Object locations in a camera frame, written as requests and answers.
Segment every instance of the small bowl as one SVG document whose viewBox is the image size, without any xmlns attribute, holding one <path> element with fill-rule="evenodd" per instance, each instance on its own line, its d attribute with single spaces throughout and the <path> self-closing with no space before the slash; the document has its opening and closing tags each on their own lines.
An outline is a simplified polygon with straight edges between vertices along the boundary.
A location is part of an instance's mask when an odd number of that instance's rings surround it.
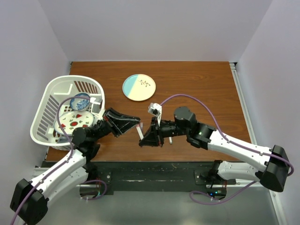
<svg viewBox="0 0 300 225">
<path fill-rule="evenodd" d="M 77 95 L 75 95 L 76 97 L 88 97 L 90 98 L 90 96 L 86 93 L 79 93 Z M 90 104 L 90 100 L 87 99 L 81 99 L 81 98 L 73 98 L 70 101 L 70 107 L 73 110 L 77 110 L 77 111 L 83 111 L 85 110 L 87 107 L 89 107 Z"/>
</svg>

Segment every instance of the plastic laundry basket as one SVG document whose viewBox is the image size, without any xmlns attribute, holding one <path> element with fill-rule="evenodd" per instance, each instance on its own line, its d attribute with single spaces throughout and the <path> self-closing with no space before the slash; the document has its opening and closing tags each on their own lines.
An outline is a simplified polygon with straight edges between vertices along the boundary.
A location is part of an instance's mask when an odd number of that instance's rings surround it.
<svg viewBox="0 0 300 225">
<path fill-rule="evenodd" d="M 88 111 L 99 113 L 105 110 L 105 97 L 101 85 L 85 76 L 67 75 L 60 76 L 50 81 L 44 91 L 37 113 L 30 128 L 30 136 L 38 144 L 52 146 L 59 150 L 69 150 L 70 143 L 57 143 L 60 134 L 53 126 L 56 122 L 56 113 L 59 104 L 66 98 L 79 93 L 87 93 L 90 97 L 95 97 L 100 105 L 90 104 Z M 60 109 L 60 115 L 72 109 L 67 101 Z"/>
</svg>

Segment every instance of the white wall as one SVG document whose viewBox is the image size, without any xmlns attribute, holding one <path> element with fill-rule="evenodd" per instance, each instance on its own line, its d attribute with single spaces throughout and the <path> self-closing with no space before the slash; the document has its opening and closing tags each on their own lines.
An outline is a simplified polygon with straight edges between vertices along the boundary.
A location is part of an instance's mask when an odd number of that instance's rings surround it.
<svg viewBox="0 0 300 225">
<path fill-rule="evenodd" d="M 271 0 L 39 0 L 68 59 L 237 61 Z"/>
<path fill-rule="evenodd" d="M 300 214 L 300 1 L 274 0 L 238 62 L 259 144 L 281 145 L 295 174 L 280 194 L 289 224 Z"/>
<path fill-rule="evenodd" d="M 68 60 L 37 0 L 1 1 L 0 30 L 0 223 L 9 224 L 15 185 L 45 157 L 29 134 L 41 95 Z"/>
</svg>

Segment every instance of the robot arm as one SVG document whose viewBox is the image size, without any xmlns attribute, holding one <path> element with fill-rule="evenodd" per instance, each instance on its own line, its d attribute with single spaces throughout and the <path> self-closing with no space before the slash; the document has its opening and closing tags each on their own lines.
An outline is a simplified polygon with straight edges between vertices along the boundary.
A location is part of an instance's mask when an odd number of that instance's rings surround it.
<svg viewBox="0 0 300 225">
<path fill-rule="evenodd" d="M 215 181 L 243 179 L 259 181 L 264 187 L 282 192 L 288 176 L 289 165 L 285 150 L 275 145 L 272 149 L 244 142 L 221 134 L 214 127 L 200 123 L 187 107 L 179 107 L 174 111 L 174 121 L 158 120 L 161 117 L 161 106 L 151 104 L 149 110 L 155 117 L 150 128 L 139 141 L 140 146 L 163 146 L 164 138 L 180 135 L 187 136 L 187 142 L 196 148 L 214 150 L 233 156 L 244 163 L 215 161 L 208 174 L 202 178 L 213 184 Z"/>
<path fill-rule="evenodd" d="M 74 151 L 69 152 L 43 174 L 30 181 L 22 179 L 18 182 L 10 208 L 16 212 L 23 199 L 40 183 L 18 213 L 27 225 L 35 225 L 45 216 L 48 208 L 66 192 L 86 180 L 97 177 L 97 169 L 90 161 L 99 150 L 100 144 L 95 144 L 98 139 L 109 133 L 118 137 L 139 122 L 138 117 L 120 114 L 110 108 L 103 114 L 103 120 L 99 120 L 94 126 L 75 129 L 72 139 Z"/>
</svg>

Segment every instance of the plate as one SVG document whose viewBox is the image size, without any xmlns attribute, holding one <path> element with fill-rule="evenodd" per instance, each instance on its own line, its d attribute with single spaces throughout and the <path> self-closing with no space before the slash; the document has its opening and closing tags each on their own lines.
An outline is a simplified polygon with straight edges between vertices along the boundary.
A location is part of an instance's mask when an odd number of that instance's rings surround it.
<svg viewBox="0 0 300 225">
<path fill-rule="evenodd" d="M 88 97 L 90 98 L 90 96 L 86 93 L 79 93 L 77 95 L 75 95 L 76 97 Z M 90 104 L 90 101 L 87 99 L 82 99 L 82 98 L 73 98 L 70 101 L 70 107 L 73 110 L 85 110 Z"/>
<path fill-rule="evenodd" d="M 133 101 L 144 101 L 150 98 L 156 89 L 154 80 L 145 74 L 134 74 L 123 83 L 124 95 Z"/>
<path fill-rule="evenodd" d="M 90 127 L 93 125 L 94 116 L 88 111 L 71 111 L 60 116 L 60 123 L 63 126 L 68 136 L 71 136 L 76 128 Z M 54 130 L 61 135 L 64 135 L 58 122 L 54 124 Z"/>
</svg>

